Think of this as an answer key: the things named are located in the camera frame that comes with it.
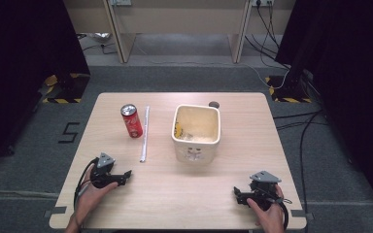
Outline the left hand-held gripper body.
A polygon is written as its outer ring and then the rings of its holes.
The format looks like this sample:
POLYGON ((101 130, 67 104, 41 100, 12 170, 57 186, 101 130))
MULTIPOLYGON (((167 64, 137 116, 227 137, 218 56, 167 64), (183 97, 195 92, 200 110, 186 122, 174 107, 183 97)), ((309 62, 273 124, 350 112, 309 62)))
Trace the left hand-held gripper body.
POLYGON ((96 188, 106 187, 110 183, 121 181, 119 175, 112 175, 115 160, 108 154, 102 152, 95 160, 95 165, 90 173, 90 180, 96 188))

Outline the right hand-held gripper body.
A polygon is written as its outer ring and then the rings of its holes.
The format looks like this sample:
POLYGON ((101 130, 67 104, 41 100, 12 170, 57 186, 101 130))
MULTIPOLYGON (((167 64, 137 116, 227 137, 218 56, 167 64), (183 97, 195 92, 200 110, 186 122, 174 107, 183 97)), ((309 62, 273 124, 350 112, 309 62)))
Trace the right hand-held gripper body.
POLYGON ((267 211, 279 199, 276 185, 282 180, 267 171, 250 175, 250 188, 254 194, 253 200, 263 210, 267 211))

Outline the white paper-wrapped straw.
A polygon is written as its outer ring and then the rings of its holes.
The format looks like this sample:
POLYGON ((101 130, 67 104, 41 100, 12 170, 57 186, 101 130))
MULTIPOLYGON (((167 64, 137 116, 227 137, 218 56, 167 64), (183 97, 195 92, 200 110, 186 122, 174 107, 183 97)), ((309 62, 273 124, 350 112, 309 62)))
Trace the white paper-wrapped straw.
POLYGON ((150 118, 150 106, 146 107, 145 117, 144 117, 144 137, 142 144, 142 151, 140 156, 140 162, 144 163, 147 158, 147 146, 148 146, 148 133, 149 133, 149 118, 150 118))

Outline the red soda can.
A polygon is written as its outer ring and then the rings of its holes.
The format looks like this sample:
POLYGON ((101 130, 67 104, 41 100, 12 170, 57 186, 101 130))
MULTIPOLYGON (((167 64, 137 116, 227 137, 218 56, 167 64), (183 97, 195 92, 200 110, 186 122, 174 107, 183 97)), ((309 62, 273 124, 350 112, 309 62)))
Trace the red soda can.
POLYGON ((138 116, 137 108, 133 104, 125 104, 120 109, 121 116, 131 138, 139 138, 143 135, 143 128, 138 116))

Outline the cream plastic bin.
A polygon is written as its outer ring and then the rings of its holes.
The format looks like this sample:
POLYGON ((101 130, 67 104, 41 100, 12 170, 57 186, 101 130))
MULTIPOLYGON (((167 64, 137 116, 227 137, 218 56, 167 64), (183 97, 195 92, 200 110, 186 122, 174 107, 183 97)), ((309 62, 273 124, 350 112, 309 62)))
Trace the cream plastic bin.
POLYGON ((188 164, 211 163, 220 143, 220 123, 217 108, 179 105, 171 132, 177 159, 188 164))

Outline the person's left hand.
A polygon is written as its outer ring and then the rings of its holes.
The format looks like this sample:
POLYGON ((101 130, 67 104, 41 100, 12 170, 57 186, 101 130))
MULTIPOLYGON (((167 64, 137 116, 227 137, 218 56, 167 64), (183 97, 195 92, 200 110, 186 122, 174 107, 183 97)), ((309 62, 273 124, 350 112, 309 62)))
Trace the person's left hand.
POLYGON ((97 188, 90 181, 90 173, 92 166, 85 174, 85 185, 84 190, 80 192, 78 203, 76 204, 76 209, 74 213, 74 223, 82 225, 88 215, 97 208, 98 204, 102 199, 112 190, 117 188, 119 185, 117 183, 110 183, 105 187, 97 188))

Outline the person's right hand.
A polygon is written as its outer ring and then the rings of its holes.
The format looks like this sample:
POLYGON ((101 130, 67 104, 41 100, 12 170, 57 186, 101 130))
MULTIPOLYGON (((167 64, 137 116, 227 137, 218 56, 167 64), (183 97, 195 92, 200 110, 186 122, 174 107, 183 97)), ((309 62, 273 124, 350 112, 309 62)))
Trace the person's right hand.
POLYGON ((264 233, 285 233, 284 212, 279 204, 273 203, 263 211, 254 200, 248 198, 247 203, 256 215, 255 225, 261 226, 264 233))

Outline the grey tape strip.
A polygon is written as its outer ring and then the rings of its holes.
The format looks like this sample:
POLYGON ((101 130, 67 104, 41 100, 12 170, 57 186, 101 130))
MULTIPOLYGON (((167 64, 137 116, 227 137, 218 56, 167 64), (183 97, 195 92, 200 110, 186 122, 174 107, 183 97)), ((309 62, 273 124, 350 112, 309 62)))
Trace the grey tape strip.
POLYGON ((304 217, 306 220, 314 220, 315 217, 312 213, 306 213, 304 210, 291 210, 292 217, 304 217))
POLYGON ((63 206, 63 207, 53 207, 52 209, 46 210, 44 212, 44 217, 50 218, 52 215, 58 215, 58 214, 62 214, 63 215, 63 214, 66 213, 66 209, 67 209, 66 206, 63 206))

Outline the stand base with hazard tape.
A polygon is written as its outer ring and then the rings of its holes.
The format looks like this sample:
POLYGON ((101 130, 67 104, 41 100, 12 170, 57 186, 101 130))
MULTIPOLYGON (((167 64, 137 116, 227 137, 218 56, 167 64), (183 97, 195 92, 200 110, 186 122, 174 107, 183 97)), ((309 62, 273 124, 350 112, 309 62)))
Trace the stand base with hazard tape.
POLYGON ((48 90, 43 99, 44 103, 73 104, 82 101, 90 75, 71 73, 70 78, 60 82, 56 75, 45 79, 48 90))
POLYGON ((302 86, 301 83, 297 83, 296 85, 287 85, 285 84, 285 76, 269 76, 265 80, 269 88, 270 96, 275 102, 312 102, 311 98, 306 92, 306 89, 302 86))

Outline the black curtain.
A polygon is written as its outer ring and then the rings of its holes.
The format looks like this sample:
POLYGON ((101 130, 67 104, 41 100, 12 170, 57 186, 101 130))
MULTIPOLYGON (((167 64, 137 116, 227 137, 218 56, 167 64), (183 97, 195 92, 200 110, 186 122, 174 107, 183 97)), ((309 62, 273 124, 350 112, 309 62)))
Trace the black curtain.
POLYGON ((373 0, 295 0, 278 55, 314 87, 373 189, 373 0))
POLYGON ((0 149, 47 77, 87 72, 63 0, 0 0, 0 149))

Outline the light wooden desk frame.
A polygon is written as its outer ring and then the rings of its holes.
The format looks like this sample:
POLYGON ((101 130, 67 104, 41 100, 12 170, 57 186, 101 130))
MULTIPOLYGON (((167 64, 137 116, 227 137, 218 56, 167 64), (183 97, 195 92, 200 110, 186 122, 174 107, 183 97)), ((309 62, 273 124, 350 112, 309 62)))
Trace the light wooden desk frame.
POLYGON ((112 24, 119 61, 129 60, 138 34, 224 34, 231 59, 240 61, 252 0, 131 0, 131 6, 104 5, 112 24))

